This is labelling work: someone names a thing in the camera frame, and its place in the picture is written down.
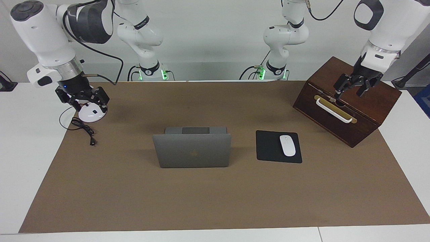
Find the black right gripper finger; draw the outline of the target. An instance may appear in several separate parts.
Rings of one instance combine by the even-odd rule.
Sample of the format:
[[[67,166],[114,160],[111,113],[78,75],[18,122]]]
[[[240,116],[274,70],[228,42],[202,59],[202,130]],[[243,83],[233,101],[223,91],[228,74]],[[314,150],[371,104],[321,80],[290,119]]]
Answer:
[[[72,106],[77,112],[80,112],[81,110],[81,104],[77,101],[77,99],[74,97],[74,95],[69,96],[64,90],[62,89],[55,89],[55,93],[57,94],[58,98],[62,103],[67,103],[70,106]]]
[[[91,103],[95,103],[103,113],[106,113],[108,110],[108,102],[110,100],[109,96],[103,89],[103,87],[93,88],[91,90]]]

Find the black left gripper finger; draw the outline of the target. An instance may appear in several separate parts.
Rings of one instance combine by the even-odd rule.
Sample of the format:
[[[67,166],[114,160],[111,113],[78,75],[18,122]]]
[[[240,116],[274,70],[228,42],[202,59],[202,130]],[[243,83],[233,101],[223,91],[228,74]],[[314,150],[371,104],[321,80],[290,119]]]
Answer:
[[[361,80],[358,82],[359,89],[357,90],[357,96],[362,97],[371,87],[374,87],[377,83],[376,80]]]
[[[353,87],[353,76],[342,74],[334,84],[335,99],[340,99],[343,93]]]

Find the silver laptop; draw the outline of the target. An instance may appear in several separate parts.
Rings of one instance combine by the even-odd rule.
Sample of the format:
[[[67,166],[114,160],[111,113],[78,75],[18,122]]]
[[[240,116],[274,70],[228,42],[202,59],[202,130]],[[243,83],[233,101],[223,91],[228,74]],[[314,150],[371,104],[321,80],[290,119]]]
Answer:
[[[228,167],[231,134],[223,126],[167,127],[152,136],[162,168]]]

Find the dark brown wooden box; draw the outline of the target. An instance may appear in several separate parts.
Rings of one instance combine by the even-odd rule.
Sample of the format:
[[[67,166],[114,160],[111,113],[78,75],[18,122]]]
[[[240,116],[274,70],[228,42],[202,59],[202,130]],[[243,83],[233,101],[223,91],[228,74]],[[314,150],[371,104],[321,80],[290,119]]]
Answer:
[[[380,82],[371,87],[362,97],[357,96],[359,87],[346,90],[340,99],[335,99],[334,84],[342,74],[350,74],[353,66],[331,57],[304,84],[293,107],[310,120],[343,141],[355,147],[378,129],[401,96],[401,92]],[[346,124],[316,105],[319,95],[357,119],[356,124]]]

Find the white desk lamp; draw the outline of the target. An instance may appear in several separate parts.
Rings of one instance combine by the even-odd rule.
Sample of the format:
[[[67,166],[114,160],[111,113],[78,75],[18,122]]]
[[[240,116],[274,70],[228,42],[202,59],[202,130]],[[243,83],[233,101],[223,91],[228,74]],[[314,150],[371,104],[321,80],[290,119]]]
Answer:
[[[94,123],[101,120],[106,112],[103,112],[101,107],[95,103],[83,103],[78,112],[78,118],[85,123]]]

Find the black tripod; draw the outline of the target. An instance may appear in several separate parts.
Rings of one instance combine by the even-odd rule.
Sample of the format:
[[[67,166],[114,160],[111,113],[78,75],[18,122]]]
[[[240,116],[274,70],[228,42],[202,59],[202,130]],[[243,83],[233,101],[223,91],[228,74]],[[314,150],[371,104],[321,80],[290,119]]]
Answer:
[[[425,56],[412,70],[410,70],[409,73],[407,73],[405,76],[396,78],[391,81],[394,87],[397,89],[404,88],[406,83],[418,72],[424,70],[427,66],[430,65],[430,53]]]

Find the blue object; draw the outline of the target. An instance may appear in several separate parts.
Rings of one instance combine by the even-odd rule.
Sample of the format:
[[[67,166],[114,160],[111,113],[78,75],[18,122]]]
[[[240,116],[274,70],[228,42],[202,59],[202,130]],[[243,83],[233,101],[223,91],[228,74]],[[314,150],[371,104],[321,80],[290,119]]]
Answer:
[[[430,119],[430,84],[414,95],[413,99]]]

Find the black stand foot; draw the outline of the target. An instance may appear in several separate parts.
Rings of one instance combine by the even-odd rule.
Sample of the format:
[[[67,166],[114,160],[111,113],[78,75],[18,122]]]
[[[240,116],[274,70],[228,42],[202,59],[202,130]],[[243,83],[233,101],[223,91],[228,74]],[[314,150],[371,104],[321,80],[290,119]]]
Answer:
[[[0,71],[0,92],[11,92],[17,86],[4,72]]]

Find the white computer mouse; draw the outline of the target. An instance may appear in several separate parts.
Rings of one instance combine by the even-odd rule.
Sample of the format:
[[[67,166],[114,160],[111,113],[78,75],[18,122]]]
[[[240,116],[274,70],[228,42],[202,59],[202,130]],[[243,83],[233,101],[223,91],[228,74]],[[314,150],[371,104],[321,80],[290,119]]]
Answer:
[[[279,140],[281,143],[282,151],[283,151],[285,156],[293,157],[296,155],[295,143],[294,143],[294,140],[292,139],[291,136],[281,135],[279,137]]]

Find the black mouse pad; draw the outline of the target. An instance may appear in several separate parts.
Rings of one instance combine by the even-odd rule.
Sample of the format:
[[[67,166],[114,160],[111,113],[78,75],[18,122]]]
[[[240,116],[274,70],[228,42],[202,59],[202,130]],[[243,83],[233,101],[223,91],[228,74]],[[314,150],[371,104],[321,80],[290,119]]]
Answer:
[[[295,164],[301,164],[303,162],[297,133],[257,130],[255,135],[256,157],[258,160]],[[295,156],[287,157],[284,155],[279,139],[281,135],[289,135],[292,137],[296,149]]]

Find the brown table mat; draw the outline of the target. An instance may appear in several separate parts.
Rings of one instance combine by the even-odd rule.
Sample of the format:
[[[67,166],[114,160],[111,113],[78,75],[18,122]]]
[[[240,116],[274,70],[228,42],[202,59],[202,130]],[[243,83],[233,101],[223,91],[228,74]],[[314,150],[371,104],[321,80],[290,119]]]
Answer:
[[[67,131],[20,233],[430,224],[379,131],[356,147],[295,110],[304,82],[102,84],[108,114]],[[152,136],[225,126],[229,167],[161,168]],[[256,131],[297,133],[302,163],[261,161]]]

